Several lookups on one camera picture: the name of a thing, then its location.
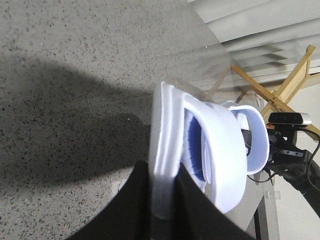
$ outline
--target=concrete floor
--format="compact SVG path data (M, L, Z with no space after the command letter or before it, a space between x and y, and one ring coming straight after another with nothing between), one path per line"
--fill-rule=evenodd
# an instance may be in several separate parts
M84 226L148 159L154 86L228 61L184 0L0 1L0 239Z

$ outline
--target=wooden stand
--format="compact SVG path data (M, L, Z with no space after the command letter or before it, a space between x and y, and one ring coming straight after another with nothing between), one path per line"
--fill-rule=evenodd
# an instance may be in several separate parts
M232 65L231 69L243 77L251 84L252 90L259 94L262 98L268 101L268 104L261 111L264 121L267 123L272 112L294 112L294 110L287 104L296 95L304 83L311 77L309 74L309 67L311 56L316 50L315 46L309 45L306 49L306 54L302 57L299 63L292 70L290 75L284 80L282 85L273 93L269 92L265 87L256 82L248 74L246 74L239 66ZM313 131L320 135L320 131L314 125L309 125L306 129ZM318 139L311 133L307 133L312 139Z

